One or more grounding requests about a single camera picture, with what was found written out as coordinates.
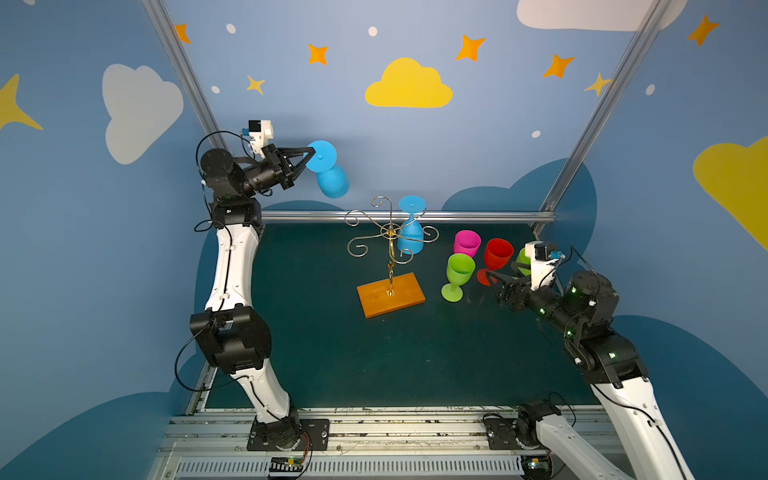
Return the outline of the green wine glass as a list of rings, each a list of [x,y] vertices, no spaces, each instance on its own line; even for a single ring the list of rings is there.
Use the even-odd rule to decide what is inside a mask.
[[[462,286],[472,278],[475,268],[472,257],[463,253],[451,255],[446,268],[448,283],[441,288],[442,297],[452,303],[459,302],[463,298]]]
[[[522,247],[518,252],[513,270],[518,277],[525,277],[531,275],[531,260],[526,254],[526,248]]]

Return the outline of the blue wine glass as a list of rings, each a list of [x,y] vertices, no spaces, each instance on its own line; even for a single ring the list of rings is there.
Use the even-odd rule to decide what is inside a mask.
[[[419,196],[409,195],[399,201],[399,208],[408,213],[409,218],[401,225],[398,249],[402,255],[407,253],[416,255],[424,247],[424,232],[417,217],[426,210],[426,201]]]
[[[306,168],[316,174],[321,192],[328,198],[337,199],[347,194],[350,184],[346,172],[338,164],[336,148],[328,141],[316,140],[309,144],[314,155]]]

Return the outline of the red wine glass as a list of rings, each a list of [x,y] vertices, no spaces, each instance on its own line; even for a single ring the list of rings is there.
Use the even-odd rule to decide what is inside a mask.
[[[477,272],[477,280],[482,285],[489,286],[491,281],[488,279],[487,274],[503,268],[510,261],[514,252],[514,246],[507,240],[502,238],[489,240],[484,252],[485,267]]]

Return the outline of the pink wine glass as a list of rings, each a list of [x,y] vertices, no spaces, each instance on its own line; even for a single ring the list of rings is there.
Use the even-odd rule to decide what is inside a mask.
[[[461,230],[454,237],[453,252],[455,254],[464,254],[474,258],[477,254],[482,239],[480,235],[473,230]]]

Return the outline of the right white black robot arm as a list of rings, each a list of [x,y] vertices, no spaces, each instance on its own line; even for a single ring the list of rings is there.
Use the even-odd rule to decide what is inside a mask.
[[[633,478],[692,478],[658,406],[645,363],[634,344],[612,327],[619,295],[607,278],[579,271],[563,293],[531,277],[492,272],[489,278],[500,304],[513,311],[531,310],[561,334],[568,355],[611,420]],[[522,407],[516,435],[524,446],[548,449],[580,479],[627,476],[569,426],[549,401]]]

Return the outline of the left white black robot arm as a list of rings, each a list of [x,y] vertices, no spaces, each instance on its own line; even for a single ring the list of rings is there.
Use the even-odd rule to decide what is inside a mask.
[[[257,161],[215,148],[198,161],[212,191],[208,223],[218,254],[210,296],[203,311],[191,316],[190,331],[208,364],[237,382],[255,410],[248,449],[291,451],[307,435],[271,365],[271,332],[252,301],[253,263],[264,232],[257,198],[275,186],[292,187],[315,150],[268,144],[262,154]]]

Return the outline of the orange wooden rack base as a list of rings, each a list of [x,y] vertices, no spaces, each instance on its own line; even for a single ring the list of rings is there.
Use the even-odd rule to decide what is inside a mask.
[[[397,275],[357,287],[366,319],[423,304],[425,295],[414,273]]]

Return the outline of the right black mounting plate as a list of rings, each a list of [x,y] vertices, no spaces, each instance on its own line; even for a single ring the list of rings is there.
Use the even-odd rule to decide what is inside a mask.
[[[500,414],[484,414],[481,421],[491,450],[545,449],[535,433],[536,416],[503,417]]]

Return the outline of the black mounting plate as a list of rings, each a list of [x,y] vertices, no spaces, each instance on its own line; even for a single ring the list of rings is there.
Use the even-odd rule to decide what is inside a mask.
[[[500,414],[484,414],[481,421],[491,450],[545,449],[535,433],[536,416],[503,417]]]
[[[325,451],[328,447],[328,419],[290,418],[272,423],[254,420],[248,435],[247,451]]]

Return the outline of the aluminium front base rails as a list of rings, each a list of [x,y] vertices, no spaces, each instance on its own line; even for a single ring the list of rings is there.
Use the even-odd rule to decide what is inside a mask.
[[[151,479],[580,479],[548,449],[491,450],[484,414],[511,407],[312,408],[301,419],[330,421],[325,451],[247,451],[253,414],[204,409],[171,420]],[[633,478],[606,411],[578,406],[562,417]]]

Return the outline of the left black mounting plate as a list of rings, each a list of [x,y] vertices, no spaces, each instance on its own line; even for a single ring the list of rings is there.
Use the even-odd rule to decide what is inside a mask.
[[[272,423],[254,420],[248,435],[247,451],[325,451],[328,447],[328,419],[290,418]]]

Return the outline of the horizontal aluminium back rail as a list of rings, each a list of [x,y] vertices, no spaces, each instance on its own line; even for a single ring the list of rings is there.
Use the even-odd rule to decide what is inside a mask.
[[[362,210],[349,213],[347,211],[328,210],[263,210],[262,220],[265,223],[345,223],[357,218],[361,222],[384,221],[392,219],[401,222],[409,218],[409,214],[394,211],[389,214],[386,210]],[[497,224],[497,223],[553,223],[556,217],[552,212],[479,212],[479,211],[425,211],[417,220],[426,223],[467,223],[467,224]]]

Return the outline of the left aluminium corner post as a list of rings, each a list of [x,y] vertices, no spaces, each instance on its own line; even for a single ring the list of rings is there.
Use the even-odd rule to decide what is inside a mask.
[[[212,110],[207,100],[204,98],[198,78],[184,51],[179,34],[175,31],[175,28],[172,25],[172,19],[165,2],[160,0],[144,0],[142,4],[171,60],[174,70],[181,81],[184,92],[190,100],[193,110],[205,133],[203,138],[198,142],[198,146],[195,148],[194,158],[203,191],[203,199],[206,200],[206,189],[208,188],[208,184],[206,183],[206,172],[200,166],[200,148],[205,142],[209,142],[212,145],[213,150],[227,151],[228,147],[226,146],[224,137],[226,135],[239,137],[239,134],[218,128]],[[259,193],[261,193],[260,190],[255,190],[250,197],[241,195],[237,200],[225,200],[223,204],[220,203],[217,196],[214,196],[213,202],[211,204],[206,204],[206,209],[208,210],[210,217],[210,228],[216,228],[220,231],[227,230],[234,234],[235,226],[242,228],[251,227],[255,231],[254,235],[259,238],[264,231],[261,218],[261,205],[254,198],[254,195]]]

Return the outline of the aluminium corner post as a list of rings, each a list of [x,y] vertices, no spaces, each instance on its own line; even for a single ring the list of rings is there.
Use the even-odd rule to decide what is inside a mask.
[[[655,0],[650,3],[645,16],[613,72],[612,82],[600,96],[574,149],[567,157],[566,162],[540,206],[537,213],[537,221],[532,224],[532,232],[536,238],[539,238],[547,223],[555,221],[557,206],[573,182],[587,154],[598,139],[611,113],[650,50],[655,38],[662,30],[662,20],[672,4],[671,0]]]
[[[206,189],[208,188],[208,184],[206,183],[206,172],[200,166],[200,148],[205,142],[209,142],[212,145],[213,150],[227,151],[228,147],[226,146],[224,137],[226,135],[239,137],[239,134],[218,128],[212,110],[207,100],[204,98],[198,78],[184,51],[179,34],[175,31],[175,28],[172,25],[172,19],[165,2],[160,0],[144,0],[142,4],[171,60],[174,70],[181,81],[184,92],[190,100],[193,110],[205,133],[203,138],[198,142],[198,146],[195,148],[194,158],[203,191],[203,199],[206,200]],[[259,238],[264,231],[261,218],[261,205],[254,198],[254,195],[259,193],[261,193],[260,190],[255,190],[250,197],[241,195],[237,200],[225,200],[223,204],[220,203],[217,196],[214,196],[213,202],[211,204],[206,204],[206,209],[208,210],[210,217],[210,228],[216,228],[220,231],[227,230],[234,234],[235,226],[242,228],[251,227],[255,231],[254,235]]]

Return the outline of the right aluminium corner post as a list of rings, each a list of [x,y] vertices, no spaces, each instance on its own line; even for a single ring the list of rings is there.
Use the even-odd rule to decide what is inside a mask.
[[[547,223],[555,221],[557,206],[573,182],[587,154],[598,139],[611,113],[650,50],[655,38],[662,30],[662,20],[672,4],[671,0],[655,0],[650,3],[645,16],[613,72],[612,82],[600,96],[574,149],[567,157],[566,162],[540,206],[537,213],[537,221],[532,224],[532,232],[536,238],[539,238]]]

